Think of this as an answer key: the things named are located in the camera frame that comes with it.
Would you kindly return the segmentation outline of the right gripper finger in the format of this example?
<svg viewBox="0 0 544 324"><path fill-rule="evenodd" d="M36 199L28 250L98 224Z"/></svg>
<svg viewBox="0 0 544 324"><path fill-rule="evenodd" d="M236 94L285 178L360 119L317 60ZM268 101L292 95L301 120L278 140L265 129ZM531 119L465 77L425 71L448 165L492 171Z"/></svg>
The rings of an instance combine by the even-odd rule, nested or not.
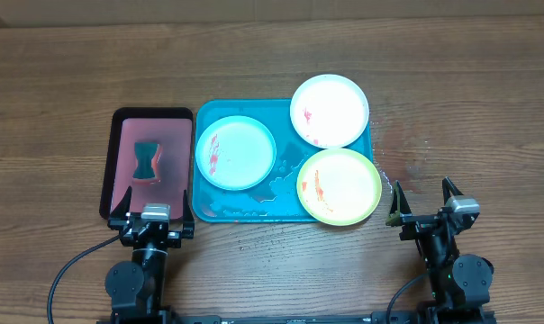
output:
<svg viewBox="0 0 544 324"><path fill-rule="evenodd" d="M412 211L399 181L394 182L392 195L392 203L385 225L402 226L405 220L412 216Z"/></svg>
<svg viewBox="0 0 544 324"><path fill-rule="evenodd" d="M442 192L444 205L446 207L457 207L460 205L463 194L448 176L442 180Z"/></svg>

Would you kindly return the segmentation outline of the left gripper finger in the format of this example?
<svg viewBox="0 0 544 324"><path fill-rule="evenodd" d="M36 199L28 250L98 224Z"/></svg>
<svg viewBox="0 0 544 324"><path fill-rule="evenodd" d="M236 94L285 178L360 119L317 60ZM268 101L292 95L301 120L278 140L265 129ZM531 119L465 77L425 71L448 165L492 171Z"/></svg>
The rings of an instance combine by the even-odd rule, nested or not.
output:
<svg viewBox="0 0 544 324"><path fill-rule="evenodd" d="M131 192L132 188L129 186L116 207L111 211L108 217L108 228L111 230L122 230L129 222L129 213L131 205Z"/></svg>
<svg viewBox="0 0 544 324"><path fill-rule="evenodd" d="M183 192L183 216L182 216L182 234L183 239L192 239L195 233L195 218L189 204L187 190Z"/></svg>

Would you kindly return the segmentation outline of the yellow-green plate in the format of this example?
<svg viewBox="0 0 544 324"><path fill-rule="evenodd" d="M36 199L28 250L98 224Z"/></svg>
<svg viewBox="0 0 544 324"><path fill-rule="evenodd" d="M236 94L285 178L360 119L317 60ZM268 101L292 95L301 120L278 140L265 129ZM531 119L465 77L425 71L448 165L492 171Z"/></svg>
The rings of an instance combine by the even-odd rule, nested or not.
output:
<svg viewBox="0 0 544 324"><path fill-rule="evenodd" d="M375 211L382 195L375 165L348 148L325 149L308 158L298 173L296 189L304 209L332 226L365 220Z"/></svg>

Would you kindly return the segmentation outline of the red and green sponge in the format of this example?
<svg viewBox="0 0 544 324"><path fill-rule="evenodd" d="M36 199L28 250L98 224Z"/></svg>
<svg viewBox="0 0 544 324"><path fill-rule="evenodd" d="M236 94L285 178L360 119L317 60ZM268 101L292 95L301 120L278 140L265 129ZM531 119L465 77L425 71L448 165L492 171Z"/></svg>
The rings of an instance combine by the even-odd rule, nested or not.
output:
<svg viewBox="0 0 544 324"><path fill-rule="evenodd" d="M160 180L159 159L162 147L157 142L136 142L134 154L136 167L132 179L137 183L151 184Z"/></svg>

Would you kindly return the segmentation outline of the light blue plate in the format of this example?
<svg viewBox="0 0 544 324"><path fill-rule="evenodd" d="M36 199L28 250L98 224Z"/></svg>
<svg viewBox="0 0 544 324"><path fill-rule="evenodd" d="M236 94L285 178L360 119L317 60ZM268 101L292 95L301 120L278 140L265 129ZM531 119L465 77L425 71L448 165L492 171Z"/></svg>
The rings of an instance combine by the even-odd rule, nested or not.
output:
<svg viewBox="0 0 544 324"><path fill-rule="evenodd" d="M196 142L195 163L212 185L228 191L249 189L271 172L277 146L260 121L241 115L210 124Z"/></svg>

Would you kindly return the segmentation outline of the white plate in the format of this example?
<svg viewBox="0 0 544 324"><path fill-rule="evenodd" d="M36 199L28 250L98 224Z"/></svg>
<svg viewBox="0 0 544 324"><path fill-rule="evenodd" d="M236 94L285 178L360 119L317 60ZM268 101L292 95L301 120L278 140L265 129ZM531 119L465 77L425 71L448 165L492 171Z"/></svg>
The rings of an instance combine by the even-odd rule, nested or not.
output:
<svg viewBox="0 0 544 324"><path fill-rule="evenodd" d="M296 89L290 101L296 133L320 149L343 148L367 129L367 96L352 80L334 74L313 76Z"/></svg>

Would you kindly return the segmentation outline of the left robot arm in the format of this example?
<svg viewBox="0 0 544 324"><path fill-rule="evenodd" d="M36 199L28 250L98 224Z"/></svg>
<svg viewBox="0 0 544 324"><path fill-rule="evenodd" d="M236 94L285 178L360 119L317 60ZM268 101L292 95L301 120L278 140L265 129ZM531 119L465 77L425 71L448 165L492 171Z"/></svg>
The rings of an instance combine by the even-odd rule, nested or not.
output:
<svg viewBox="0 0 544 324"><path fill-rule="evenodd" d="M183 194L182 229L171 230L170 206L149 203L141 212L131 211L128 188L108 217L123 246L131 248L131 260L114 265L104 286L111 297L112 323L177 324L183 320L171 306L163 304L168 251L192 239L195 220L187 194Z"/></svg>

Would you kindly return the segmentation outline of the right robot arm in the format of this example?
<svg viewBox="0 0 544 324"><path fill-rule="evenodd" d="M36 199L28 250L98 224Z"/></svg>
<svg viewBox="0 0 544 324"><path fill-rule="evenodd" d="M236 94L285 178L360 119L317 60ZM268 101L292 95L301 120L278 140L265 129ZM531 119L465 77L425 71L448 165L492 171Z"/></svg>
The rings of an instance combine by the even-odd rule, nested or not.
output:
<svg viewBox="0 0 544 324"><path fill-rule="evenodd" d="M399 238L413 241L424 261L426 272L400 288L385 311L387 323L495 323L489 288L494 266L487 259L462 255L456 236L470 229L480 214L480 204L463 194L449 178L442 180L444 205L434 214L412 213L401 185L393 185L393 200L385 224L400 227ZM430 301L421 301L414 311L394 312L397 299L420 280L429 279Z"/></svg>

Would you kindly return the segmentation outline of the black tray with red mat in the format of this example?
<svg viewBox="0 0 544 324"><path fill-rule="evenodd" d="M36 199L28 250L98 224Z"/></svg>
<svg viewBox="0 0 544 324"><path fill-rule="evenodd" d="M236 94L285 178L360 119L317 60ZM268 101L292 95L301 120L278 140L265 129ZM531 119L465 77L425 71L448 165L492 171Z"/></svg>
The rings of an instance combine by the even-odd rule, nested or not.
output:
<svg viewBox="0 0 544 324"><path fill-rule="evenodd" d="M182 218L183 192L187 190L193 144L193 114L183 107L123 107L113 114L108 143L99 213L104 219L132 188L132 212L141 212L148 203L170 206L170 218ZM132 179L136 167L134 144L157 142L160 180L137 183Z"/></svg>

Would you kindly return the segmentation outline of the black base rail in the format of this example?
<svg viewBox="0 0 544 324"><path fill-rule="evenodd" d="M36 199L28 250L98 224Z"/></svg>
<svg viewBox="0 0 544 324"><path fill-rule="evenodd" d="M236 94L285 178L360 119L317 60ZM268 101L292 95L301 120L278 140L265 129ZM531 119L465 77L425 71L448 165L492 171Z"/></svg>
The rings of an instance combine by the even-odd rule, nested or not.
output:
<svg viewBox="0 0 544 324"><path fill-rule="evenodd" d="M373 311L369 315L330 315L330 316L284 316L284 317L247 317L247 318L221 318L210 316L179 316L175 312L169 313L165 319L161 316L140 319L108 319L99 320L98 323L181 323L181 324L417 324L426 323L426 320L416 311L399 310L392 311L389 319L385 311Z"/></svg>

